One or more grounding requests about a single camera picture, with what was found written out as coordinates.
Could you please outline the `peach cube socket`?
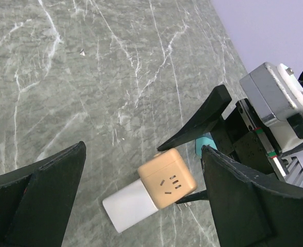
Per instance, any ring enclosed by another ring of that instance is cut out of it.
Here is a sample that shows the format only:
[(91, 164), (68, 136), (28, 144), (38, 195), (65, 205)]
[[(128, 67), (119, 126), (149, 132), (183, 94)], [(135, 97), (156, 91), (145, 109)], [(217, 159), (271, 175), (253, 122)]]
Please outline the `peach cube socket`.
[(177, 202), (197, 189), (197, 183), (177, 149), (155, 156), (138, 174), (157, 209)]

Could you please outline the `teal plug adapter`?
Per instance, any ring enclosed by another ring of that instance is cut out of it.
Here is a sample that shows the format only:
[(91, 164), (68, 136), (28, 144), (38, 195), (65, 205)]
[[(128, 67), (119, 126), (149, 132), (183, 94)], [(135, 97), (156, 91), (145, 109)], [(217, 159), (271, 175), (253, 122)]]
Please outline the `teal plug adapter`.
[(211, 146), (213, 149), (217, 149), (210, 133), (205, 133), (195, 140), (195, 154), (199, 157), (201, 157), (201, 149), (203, 146)]

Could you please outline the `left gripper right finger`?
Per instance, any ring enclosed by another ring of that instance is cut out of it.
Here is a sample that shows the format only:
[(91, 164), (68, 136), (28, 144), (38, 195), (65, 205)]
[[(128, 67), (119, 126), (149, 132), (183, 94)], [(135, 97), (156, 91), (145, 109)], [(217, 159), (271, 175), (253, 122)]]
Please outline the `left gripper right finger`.
[(303, 188), (264, 175), (210, 146), (201, 152), (221, 246), (303, 246)]

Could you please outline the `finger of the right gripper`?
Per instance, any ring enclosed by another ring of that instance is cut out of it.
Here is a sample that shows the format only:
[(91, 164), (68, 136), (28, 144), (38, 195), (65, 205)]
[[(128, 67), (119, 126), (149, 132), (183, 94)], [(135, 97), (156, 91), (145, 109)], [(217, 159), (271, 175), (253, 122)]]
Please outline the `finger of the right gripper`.
[(183, 198), (176, 201), (176, 204), (184, 204), (200, 200), (209, 200), (207, 190), (202, 190), (200, 192), (193, 193), (191, 195), (184, 196)]
[(190, 120), (157, 150), (166, 151), (211, 132), (232, 98), (225, 85), (216, 86)]

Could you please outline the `white usb charger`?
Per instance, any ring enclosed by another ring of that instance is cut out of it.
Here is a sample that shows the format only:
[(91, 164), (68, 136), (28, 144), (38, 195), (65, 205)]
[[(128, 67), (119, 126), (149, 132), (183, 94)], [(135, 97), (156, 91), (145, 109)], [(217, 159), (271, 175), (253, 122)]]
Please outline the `white usb charger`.
[(118, 233), (158, 211), (140, 179), (103, 199), (103, 207)]

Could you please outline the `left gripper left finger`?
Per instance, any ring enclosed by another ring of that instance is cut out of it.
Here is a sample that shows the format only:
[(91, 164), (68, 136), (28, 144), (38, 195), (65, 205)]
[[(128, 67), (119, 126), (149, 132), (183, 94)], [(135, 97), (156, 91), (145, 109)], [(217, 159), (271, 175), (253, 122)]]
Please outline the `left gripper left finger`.
[(78, 142), (0, 175), (0, 246), (61, 246), (86, 160)]

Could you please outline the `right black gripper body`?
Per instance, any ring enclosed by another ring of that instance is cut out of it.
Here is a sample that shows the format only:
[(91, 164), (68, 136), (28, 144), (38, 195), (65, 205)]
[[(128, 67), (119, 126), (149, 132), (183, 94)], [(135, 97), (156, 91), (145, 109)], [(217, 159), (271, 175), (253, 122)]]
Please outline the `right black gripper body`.
[(282, 149), (248, 99), (237, 101), (229, 116), (220, 117), (210, 134), (218, 151), (231, 159), (279, 180), (288, 174), (281, 159)]

